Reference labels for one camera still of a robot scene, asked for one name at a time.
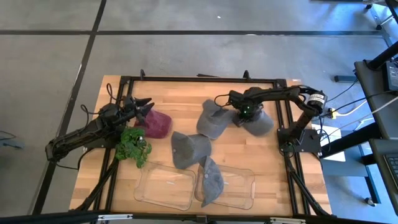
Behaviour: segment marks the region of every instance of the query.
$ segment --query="artificial plant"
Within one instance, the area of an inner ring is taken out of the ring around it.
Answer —
[[[120,143],[116,145],[116,158],[120,161],[133,158],[138,168],[141,168],[152,146],[144,139],[145,131],[141,128],[124,128],[120,137]]]

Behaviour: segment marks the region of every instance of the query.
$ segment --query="wooden table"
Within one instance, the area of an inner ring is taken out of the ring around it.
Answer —
[[[110,83],[113,93],[117,92],[120,76],[104,76],[95,111],[109,102],[106,84]],[[288,81],[288,85],[298,85],[299,82]],[[152,153],[148,160],[165,166],[173,167],[170,137],[173,131],[184,134],[196,134],[196,123],[201,114],[201,104],[206,99],[227,94],[230,90],[243,92],[251,86],[272,88],[271,84],[262,83],[211,83],[211,82],[156,82],[136,81],[132,95],[136,98],[151,97],[155,102],[154,109],[169,115],[173,125],[169,135],[164,139],[147,139],[152,144]],[[227,98],[219,98],[220,103]],[[287,115],[282,104],[285,126]],[[275,102],[265,102],[264,111],[274,120],[274,129],[262,137],[250,135],[245,129],[229,125],[224,133],[212,141],[213,152],[211,157],[222,166],[250,169],[255,173],[256,188],[254,203],[249,210],[231,208],[222,205],[210,204],[201,208],[201,202],[193,197],[191,207],[187,211],[163,207],[134,199],[134,188],[138,184],[141,172],[133,160],[121,161],[119,164],[117,181],[114,190],[112,212],[126,213],[184,213],[207,215],[280,215],[292,214],[287,174],[283,157],[278,152],[276,129],[278,119]],[[294,120],[297,120],[301,111],[292,104]],[[70,208],[76,208],[93,190],[100,176],[104,149],[94,149],[81,162],[76,180]],[[319,161],[309,153],[301,153],[301,161],[305,176],[305,183],[309,191],[324,210],[331,213],[325,181]],[[189,168],[197,173],[198,165]],[[104,208],[108,186],[103,190],[100,208]],[[297,205],[303,213],[300,191],[295,186]]]

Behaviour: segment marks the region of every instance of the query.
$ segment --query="gray floor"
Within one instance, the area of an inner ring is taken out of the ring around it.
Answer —
[[[0,1],[0,29],[91,29],[100,1]],[[250,2],[222,1],[108,1],[101,30],[373,30],[376,26],[362,4],[330,4],[308,0]],[[376,7],[381,17],[388,15]],[[397,24],[386,26],[397,39]],[[88,38],[86,36],[0,36],[0,129],[16,134],[26,144],[17,151],[0,152],[0,216],[29,211],[45,164],[44,146],[55,136],[75,81]],[[254,78],[298,78],[306,85],[335,96],[349,84],[335,83],[334,75],[352,74],[353,63],[373,58],[386,48],[379,37],[278,36],[101,36],[97,37],[69,130],[85,122],[79,109],[92,110],[103,75],[194,76],[197,73]],[[355,85],[329,106],[363,96]],[[326,120],[341,126],[369,112]],[[347,129],[354,129],[353,124]],[[61,163],[76,166],[80,150]],[[382,181],[375,172],[382,204],[362,203],[368,197],[364,180],[325,177],[333,213],[339,217],[398,222]],[[74,170],[57,169],[44,212],[68,209],[75,184]]]

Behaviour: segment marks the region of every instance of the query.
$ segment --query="clear plastic container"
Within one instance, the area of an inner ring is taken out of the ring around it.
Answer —
[[[237,169],[218,166],[224,180],[223,193],[212,203],[234,208],[250,209],[254,201],[254,173],[249,169]],[[199,166],[195,198],[204,200],[203,194],[203,168]]]
[[[183,211],[189,209],[196,181],[193,171],[147,162],[141,174],[139,185],[134,191],[137,201]]]

